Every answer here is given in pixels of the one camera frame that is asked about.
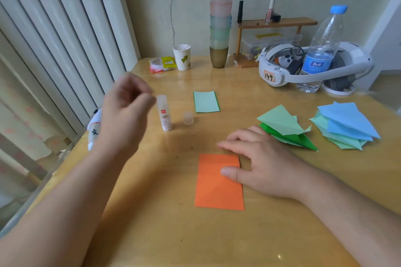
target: blue paper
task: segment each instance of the blue paper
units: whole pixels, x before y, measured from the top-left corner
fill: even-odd
[[[352,128],[371,137],[380,138],[369,120],[359,112],[355,103],[334,103],[318,107],[321,114],[347,128]]]
[[[353,128],[348,128],[346,126],[343,126],[342,124],[335,122],[333,120],[328,121],[327,132],[342,134],[352,138],[357,138],[359,140],[373,141],[373,138],[371,138],[369,135],[359,132],[358,130],[355,130]]]

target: paper cup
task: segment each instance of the paper cup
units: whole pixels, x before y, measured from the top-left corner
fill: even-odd
[[[176,59],[177,68],[180,71],[186,71],[191,66],[191,46],[175,45],[173,47],[174,57]]]

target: plastic storage box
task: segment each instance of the plastic storage box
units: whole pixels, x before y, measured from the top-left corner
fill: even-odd
[[[299,45],[301,34],[287,33],[264,33],[264,34],[244,34],[241,38],[240,53],[248,60],[256,59],[263,48],[271,48],[283,43]]]

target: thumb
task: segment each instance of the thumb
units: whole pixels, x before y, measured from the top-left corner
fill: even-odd
[[[244,170],[238,167],[228,166],[221,168],[220,174],[228,177],[234,182],[238,182],[247,186],[252,184],[253,173],[248,170]]]
[[[138,113],[139,116],[148,114],[150,108],[156,102],[156,98],[149,93],[141,93],[138,97],[129,105],[131,111]]]

